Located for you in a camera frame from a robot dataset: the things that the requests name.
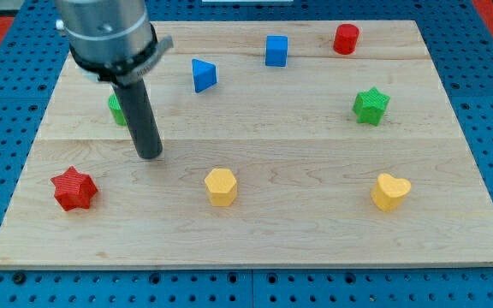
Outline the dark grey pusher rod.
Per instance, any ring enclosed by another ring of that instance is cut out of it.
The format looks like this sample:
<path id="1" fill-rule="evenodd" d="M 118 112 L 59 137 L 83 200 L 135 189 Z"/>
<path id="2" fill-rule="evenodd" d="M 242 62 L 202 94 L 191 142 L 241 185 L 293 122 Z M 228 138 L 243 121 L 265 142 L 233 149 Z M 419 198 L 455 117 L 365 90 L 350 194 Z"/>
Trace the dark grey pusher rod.
<path id="1" fill-rule="evenodd" d="M 158 157 L 163 151 L 163 144 L 145 82 L 138 80 L 127 86 L 112 87 L 138 156 L 146 160 Z"/>

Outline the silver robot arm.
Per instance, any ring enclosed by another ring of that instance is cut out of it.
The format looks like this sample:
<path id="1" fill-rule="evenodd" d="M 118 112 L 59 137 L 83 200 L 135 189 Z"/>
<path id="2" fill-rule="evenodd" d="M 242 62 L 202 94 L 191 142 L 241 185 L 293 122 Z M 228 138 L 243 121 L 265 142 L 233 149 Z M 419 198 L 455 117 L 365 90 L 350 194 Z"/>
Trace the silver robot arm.
<path id="1" fill-rule="evenodd" d="M 56 0 L 59 32 L 67 36 L 78 66 L 112 85 L 135 150 L 143 159 L 158 157 L 163 143 L 144 76 L 174 47 L 159 38 L 143 0 Z"/>

